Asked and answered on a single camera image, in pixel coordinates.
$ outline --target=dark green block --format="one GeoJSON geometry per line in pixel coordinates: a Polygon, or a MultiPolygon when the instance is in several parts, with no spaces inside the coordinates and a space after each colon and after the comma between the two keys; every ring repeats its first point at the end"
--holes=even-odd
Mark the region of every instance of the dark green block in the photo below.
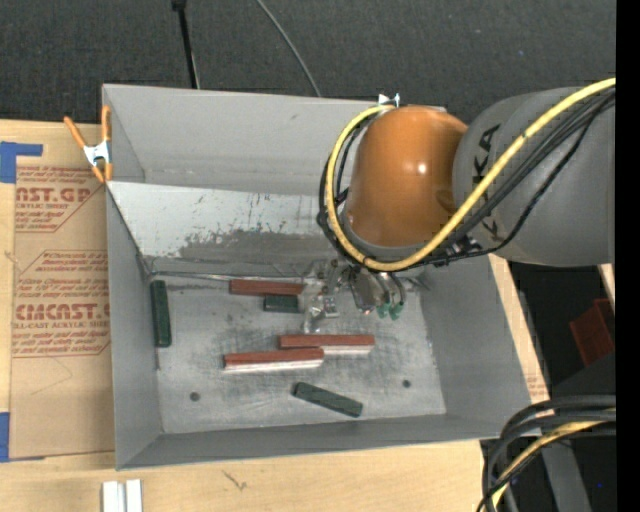
{"type": "Polygon", "coordinates": [[[357,418],[362,414],[362,404],[360,402],[306,382],[298,382],[295,385],[293,396],[332,411],[346,414],[352,418],[357,418]]]}
{"type": "Polygon", "coordinates": [[[295,295],[267,295],[264,310],[271,313],[299,313],[298,297],[295,295]]]}
{"type": "Polygon", "coordinates": [[[171,323],[169,322],[169,298],[164,281],[153,281],[151,289],[151,314],[156,347],[171,345],[171,323]]]}

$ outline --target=gray bin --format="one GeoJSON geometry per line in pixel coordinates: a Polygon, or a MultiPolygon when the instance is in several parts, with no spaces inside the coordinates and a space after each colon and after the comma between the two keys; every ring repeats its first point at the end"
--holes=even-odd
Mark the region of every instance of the gray bin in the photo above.
{"type": "Polygon", "coordinates": [[[379,341],[368,361],[223,377],[225,347],[269,347],[300,319],[234,303],[224,280],[193,274],[295,280],[335,257],[315,223],[320,177],[340,130],[370,104],[121,85],[103,98],[119,469],[491,438],[530,403],[487,258],[425,269],[397,322],[363,319],[342,297],[340,328],[379,341]],[[168,348],[153,342],[150,271],[169,285],[168,348]],[[288,393],[299,380],[350,389],[367,412],[314,409],[288,393]]]}

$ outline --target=black floor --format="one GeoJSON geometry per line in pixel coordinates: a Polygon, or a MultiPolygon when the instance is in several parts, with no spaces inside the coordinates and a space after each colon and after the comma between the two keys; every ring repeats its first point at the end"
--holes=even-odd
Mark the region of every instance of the black floor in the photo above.
{"type": "MultiPolygon", "coordinates": [[[[615,0],[264,3],[326,97],[399,92],[470,122],[505,97],[616,73],[615,0]]],[[[187,19],[202,88],[314,95],[255,0],[189,0],[187,19]]],[[[170,0],[2,0],[0,38],[1,118],[97,122],[105,82],[189,87],[170,0]]],[[[600,278],[595,268],[512,270],[555,386],[582,367],[568,322],[603,296],[600,278]]],[[[615,445],[613,459],[611,449],[586,451],[583,473],[612,474],[615,445]]],[[[534,499],[545,492],[536,475],[522,512],[553,509],[534,499]]],[[[594,510],[611,503],[592,500],[594,510]]]]}

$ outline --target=cardboard sheet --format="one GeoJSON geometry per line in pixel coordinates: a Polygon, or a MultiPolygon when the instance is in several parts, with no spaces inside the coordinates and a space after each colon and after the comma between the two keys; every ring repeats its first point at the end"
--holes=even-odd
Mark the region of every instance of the cardboard sheet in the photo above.
{"type": "MultiPolygon", "coordinates": [[[[99,127],[80,125],[89,144],[99,127]]],[[[11,343],[12,459],[112,450],[105,190],[62,123],[2,121],[18,157],[11,343]]]]}

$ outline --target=yellow cable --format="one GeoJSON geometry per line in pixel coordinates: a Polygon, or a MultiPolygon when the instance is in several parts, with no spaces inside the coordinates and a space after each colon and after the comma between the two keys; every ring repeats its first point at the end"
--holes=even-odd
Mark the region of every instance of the yellow cable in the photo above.
{"type": "MultiPolygon", "coordinates": [[[[511,464],[509,464],[509,467],[507,467],[507,469],[505,469],[502,474],[500,475],[499,479],[502,479],[504,476],[506,476],[507,474],[509,474],[515,467],[519,466],[527,457],[529,457],[531,454],[537,452],[538,450],[540,450],[542,447],[553,443],[554,441],[561,439],[563,437],[569,436],[571,434],[574,434],[576,432],[580,432],[581,430],[586,430],[588,428],[594,427],[596,425],[599,425],[601,423],[606,423],[604,421],[574,421],[574,422],[570,422],[570,423],[565,423],[564,425],[561,425],[560,427],[552,430],[551,432],[541,436],[540,438],[538,438],[536,441],[534,441],[533,443],[531,443],[525,450],[523,450],[520,455],[518,455],[513,462],[511,462],[511,464]]],[[[504,495],[505,491],[507,490],[507,488],[509,487],[509,483],[507,482],[506,484],[504,484],[502,487],[500,487],[500,489],[498,489],[493,496],[491,497],[491,500],[493,501],[493,506],[497,507],[498,503],[500,503],[500,500],[502,499],[502,496],[504,495]]]]}
{"type": "Polygon", "coordinates": [[[520,150],[520,148],[524,145],[527,139],[531,138],[538,131],[544,128],[550,121],[552,121],[558,114],[564,112],[572,105],[575,105],[579,101],[596,94],[604,89],[612,87],[615,85],[616,79],[609,78],[607,80],[602,80],[601,82],[597,82],[595,84],[591,84],[587,87],[576,91],[575,93],[567,96],[560,103],[551,107],[544,114],[542,114],[538,119],[536,119],[533,124],[531,124],[522,135],[520,135],[509,148],[498,158],[498,160],[493,164],[489,172],[487,172],[486,176],[482,179],[482,181],[478,184],[478,186],[473,189],[469,197],[465,200],[465,202],[460,206],[458,211],[449,219],[444,227],[429,241],[422,249],[416,251],[411,256],[404,258],[399,261],[393,262],[381,262],[375,260],[371,257],[368,257],[366,254],[360,252],[347,238],[344,231],[342,230],[342,226],[338,221],[338,215],[336,212],[336,205],[334,202],[333,196],[333,180],[335,174],[336,162],[338,160],[338,155],[340,150],[342,149],[342,145],[347,137],[351,134],[351,132],[355,129],[355,127],[361,123],[363,120],[368,117],[383,112],[385,110],[389,110],[394,108],[391,105],[379,105],[372,107],[370,109],[365,110],[354,119],[352,119],[349,124],[342,131],[336,144],[331,152],[331,156],[329,157],[329,163],[327,164],[327,175],[325,181],[325,194],[327,201],[327,212],[329,223],[331,225],[331,229],[336,235],[338,242],[340,245],[347,251],[351,257],[353,257],[356,261],[363,264],[364,266],[372,269],[378,270],[380,272],[395,272],[398,270],[405,269],[414,265],[424,258],[426,258],[434,249],[436,249],[442,241],[449,236],[449,234],[460,224],[463,220],[464,216],[469,213],[469,211],[475,206],[475,204],[479,201],[485,191],[489,188],[489,186],[494,182],[500,172],[506,167],[509,160],[520,150]]]}

